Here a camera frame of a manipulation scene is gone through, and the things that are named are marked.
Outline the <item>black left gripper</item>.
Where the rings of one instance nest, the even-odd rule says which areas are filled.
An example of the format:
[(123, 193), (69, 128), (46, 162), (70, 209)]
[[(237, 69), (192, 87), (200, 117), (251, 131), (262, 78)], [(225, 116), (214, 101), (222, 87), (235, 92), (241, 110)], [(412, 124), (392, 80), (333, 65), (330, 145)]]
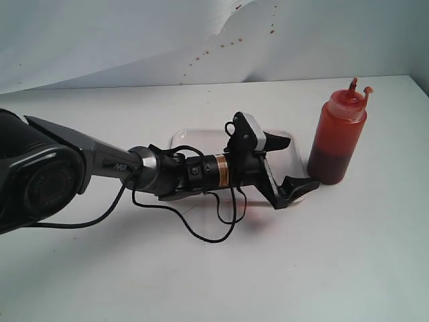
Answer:
[[(290, 139), (264, 132), (264, 151), (285, 150)], [(157, 197), (161, 201), (175, 201), (195, 195), (215, 194), (233, 189), (240, 193), (244, 186), (255, 187), (274, 209), (284, 209), (320, 186), (314, 178), (286, 176), (278, 185), (269, 169), (264, 152), (246, 154), (211, 154), (200, 152), (186, 157), (177, 149), (163, 151), (163, 166)]]

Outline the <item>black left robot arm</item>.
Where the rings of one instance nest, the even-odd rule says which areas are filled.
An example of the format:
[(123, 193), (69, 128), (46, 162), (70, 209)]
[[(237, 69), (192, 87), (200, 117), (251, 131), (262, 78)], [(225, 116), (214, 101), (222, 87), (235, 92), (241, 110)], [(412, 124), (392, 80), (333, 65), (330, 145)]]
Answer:
[(290, 138), (264, 132), (252, 116), (238, 112), (223, 152), (203, 154), (187, 145), (155, 145), (121, 150), (69, 127), (37, 117), (1, 111), (1, 232), (24, 227), (51, 228), (48, 218), (76, 195), (93, 176), (117, 178), (123, 190), (169, 201), (200, 194), (232, 195), (254, 186), (274, 209), (284, 209), (316, 190), (313, 178), (285, 177), (276, 183), (266, 154), (285, 150)]

